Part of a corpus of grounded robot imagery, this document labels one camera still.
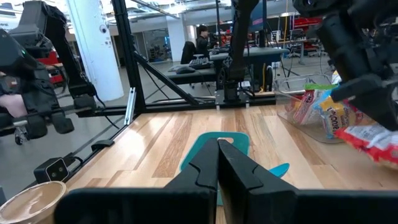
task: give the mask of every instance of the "wooden tabletop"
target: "wooden tabletop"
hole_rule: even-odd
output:
[[[346,144],[313,140],[279,118],[275,106],[142,114],[67,185],[163,187],[196,138],[209,131],[247,133],[250,158],[266,169],[290,163],[283,179],[300,189],[398,189],[397,172]],[[217,211],[217,223],[225,223],[222,207]]]

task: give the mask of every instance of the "man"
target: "man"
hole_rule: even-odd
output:
[[[198,30],[199,36],[197,38],[197,54],[203,54],[205,57],[210,59],[209,51],[207,50],[208,45],[208,29],[207,26],[200,25]]]

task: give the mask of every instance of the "teal object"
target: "teal object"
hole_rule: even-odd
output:
[[[203,147],[203,145],[207,142],[207,140],[209,140],[211,138],[216,138],[216,139],[231,138],[231,139],[233,139],[232,145],[236,149],[239,149],[245,155],[249,154],[250,138],[245,133],[239,133],[239,132],[203,133],[198,137],[198,139],[195,141],[195,143],[193,143],[193,146],[189,150],[187,156],[185,156],[185,159],[182,161],[180,170],[183,170],[189,164],[189,162],[193,159],[193,157],[195,157],[195,155]],[[282,164],[275,168],[270,169],[269,172],[271,172],[272,174],[274,174],[277,177],[283,177],[283,175],[286,174],[288,169],[289,169],[289,164]],[[217,193],[217,205],[223,205],[220,190],[218,190],[218,193]]]

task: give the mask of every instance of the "wooden table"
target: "wooden table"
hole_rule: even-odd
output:
[[[290,163],[283,177],[300,189],[398,189],[397,173],[379,167],[346,144],[323,144],[281,120],[275,106],[142,114],[67,185],[163,187],[196,138],[208,131],[241,131],[249,156],[269,169]],[[217,223],[225,223],[222,207]]]

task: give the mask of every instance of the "clear plastic container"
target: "clear plastic container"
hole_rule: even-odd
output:
[[[315,114],[316,122],[312,124],[299,125],[296,124],[292,118],[292,105],[299,104],[301,102],[298,96],[302,96],[305,93],[305,85],[308,83],[314,84],[331,84],[331,81],[327,75],[313,74],[303,75],[299,77],[280,78],[275,80],[275,97],[277,114],[294,125],[305,134],[311,136],[317,141],[324,143],[339,143],[343,142],[340,139],[334,138],[329,139],[326,137],[326,131],[323,127],[323,122],[320,114]]]

